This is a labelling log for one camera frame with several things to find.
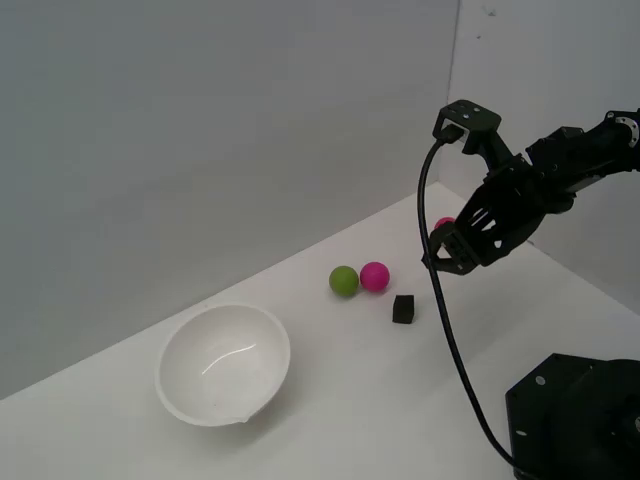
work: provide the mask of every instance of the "ball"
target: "ball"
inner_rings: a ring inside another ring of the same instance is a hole
[[[358,290],[358,273],[351,267],[336,267],[329,275],[329,286],[336,295],[351,297]]]
[[[370,292],[381,292],[387,288],[390,278],[389,269],[380,262],[367,263],[360,270],[360,283]]]
[[[444,225],[445,223],[455,222],[455,221],[456,221],[456,219],[455,219],[455,218],[453,218],[453,217],[442,217],[440,220],[438,220],[438,221],[436,222],[436,226],[435,226],[435,227],[433,227],[433,229],[435,230],[436,228],[438,228],[438,227],[440,227],[440,226]]]

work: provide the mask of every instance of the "bowl rim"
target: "bowl rim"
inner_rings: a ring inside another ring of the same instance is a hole
[[[167,396],[164,393],[162,383],[160,381],[160,367],[162,365],[162,360],[164,359],[164,355],[167,351],[167,348],[169,347],[169,344],[174,339],[174,337],[178,334],[178,332],[180,332],[184,327],[187,326],[187,324],[191,323],[191,321],[198,318],[200,315],[204,315],[205,313],[210,312],[211,310],[224,308],[224,307],[249,308],[252,310],[257,310],[258,312],[265,315],[271,321],[271,323],[273,323],[276,329],[280,332],[281,337],[285,340],[284,342],[285,366],[281,370],[271,390],[269,390],[269,392],[261,400],[260,406],[258,406],[254,411],[248,412],[246,415],[242,417],[228,417],[228,418],[223,418],[217,421],[203,420],[203,419],[192,417],[182,412],[175,405],[173,405],[173,403],[167,398]],[[183,320],[180,323],[180,325],[171,333],[171,335],[169,335],[169,338],[165,341],[163,347],[160,349],[160,354],[156,361],[156,367],[155,367],[155,375],[154,375],[155,389],[156,389],[156,393],[158,394],[158,397],[160,398],[160,402],[164,405],[164,407],[174,417],[182,420],[183,422],[190,423],[191,425],[197,425],[201,427],[220,427],[223,425],[231,425],[234,423],[246,423],[251,417],[253,417],[256,413],[262,410],[271,401],[271,399],[275,396],[278,390],[280,390],[280,387],[282,386],[282,383],[284,382],[284,379],[287,376],[287,372],[289,371],[290,363],[291,363],[291,342],[289,340],[289,335],[287,334],[287,331],[282,325],[282,322],[280,322],[280,320],[273,313],[269,312],[268,310],[265,310],[262,307],[258,307],[256,305],[251,305],[248,303],[232,302],[232,303],[208,304],[206,306],[203,306],[203,308],[201,309],[197,309],[195,312],[190,314],[188,318]]]

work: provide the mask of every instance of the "black block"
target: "black block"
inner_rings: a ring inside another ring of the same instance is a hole
[[[413,295],[396,295],[393,302],[393,323],[413,323],[415,312]]]

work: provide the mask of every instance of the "black cable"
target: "black cable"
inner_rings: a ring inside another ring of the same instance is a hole
[[[433,285],[433,293],[435,294],[436,303],[438,304],[438,310],[440,312],[440,319],[442,320],[442,327],[444,328],[444,334],[447,338],[447,344],[449,345],[449,350],[451,350],[451,356],[453,357],[453,362],[456,365],[456,369],[458,370],[458,375],[460,376],[460,380],[462,381],[462,385],[464,387],[467,396],[469,397],[469,401],[471,402],[471,406],[473,407],[473,411],[478,418],[478,422],[480,423],[480,427],[484,432],[487,440],[491,446],[498,452],[498,454],[509,464],[511,465],[517,473],[520,475],[529,478],[531,480],[540,480],[536,475],[527,472],[526,470],[520,468],[515,459],[509,455],[509,453],[504,449],[500,442],[496,439],[495,435],[491,431],[491,427],[487,423],[487,419],[484,416],[484,412],[482,411],[482,407],[480,406],[480,402],[478,401],[478,397],[476,396],[473,386],[471,385],[471,381],[469,380],[469,376],[467,375],[467,370],[464,366],[464,362],[462,361],[462,357],[460,355],[460,351],[458,350],[458,345],[456,343],[455,336],[453,335],[453,329],[451,328],[451,322],[449,321],[449,313],[447,312],[447,305],[444,300],[444,294],[442,293],[442,286],[440,285],[440,278],[438,277],[438,271],[433,265],[433,253],[431,252],[431,245],[429,244],[429,232],[427,230],[427,221],[425,218],[424,212],[424,202],[425,202],[425,188],[427,184],[427,174],[429,173],[429,167],[431,167],[431,163],[433,162],[433,158],[435,157],[438,150],[445,143],[453,143],[457,141],[462,136],[462,131],[450,125],[446,127],[442,132],[442,139],[436,140],[436,143],[433,144],[431,150],[427,154],[427,157],[424,160],[424,164],[422,165],[422,170],[420,171],[420,180],[418,181],[418,225],[420,227],[420,240],[422,241],[422,248],[424,250],[424,255],[422,257],[422,263],[427,267],[429,271],[429,276],[431,277],[431,283]]]

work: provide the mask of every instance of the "green ball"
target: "green ball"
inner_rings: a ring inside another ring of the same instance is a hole
[[[358,273],[351,267],[336,267],[329,275],[329,286],[337,295],[350,297],[358,290]]]

